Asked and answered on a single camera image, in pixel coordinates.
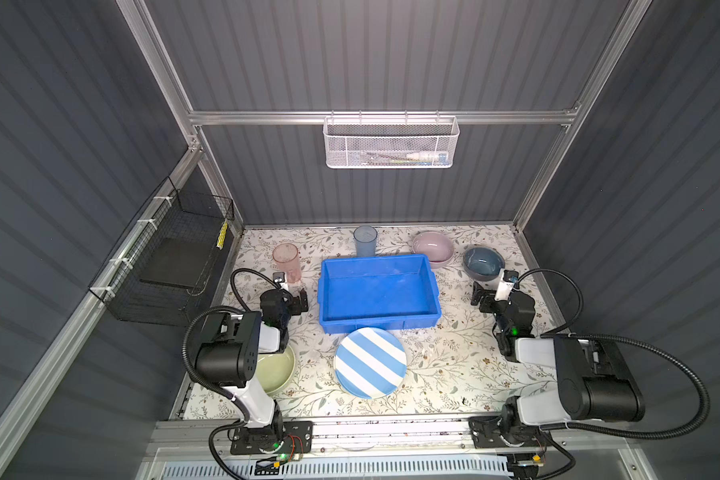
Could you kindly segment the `blue striped plate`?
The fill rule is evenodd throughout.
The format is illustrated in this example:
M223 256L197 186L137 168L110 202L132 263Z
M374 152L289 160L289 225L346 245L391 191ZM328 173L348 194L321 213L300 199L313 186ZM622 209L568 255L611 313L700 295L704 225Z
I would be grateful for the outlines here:
M378 399L395 393L408 371L407 354L401 341L386 330L363 327L339 343L334 373L349 394Z

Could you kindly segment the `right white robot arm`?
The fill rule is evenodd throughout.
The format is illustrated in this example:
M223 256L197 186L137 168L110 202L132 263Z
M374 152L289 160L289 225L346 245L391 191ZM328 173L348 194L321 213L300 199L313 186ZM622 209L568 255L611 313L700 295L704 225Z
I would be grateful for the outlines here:
M475 282L470 304L494 317L492 333L505 360L555 370L551 390L506 400L497 421L504 439L517 441L528 428L553 423L637 422L644 417L642 393L615 342L534 336L535 300L507 282L496 290Z

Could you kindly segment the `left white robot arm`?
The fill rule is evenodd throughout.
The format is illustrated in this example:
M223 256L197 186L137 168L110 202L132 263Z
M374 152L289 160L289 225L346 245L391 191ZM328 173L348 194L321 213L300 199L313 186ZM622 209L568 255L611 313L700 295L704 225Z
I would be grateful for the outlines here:
M190 379L231 401L242 419L236 424L255 434L282 435L282 414L256 377L261 354L282 354L289 322L309 310L305 290L297 295L271 289L258 311L218 305L190 321L181 356Z

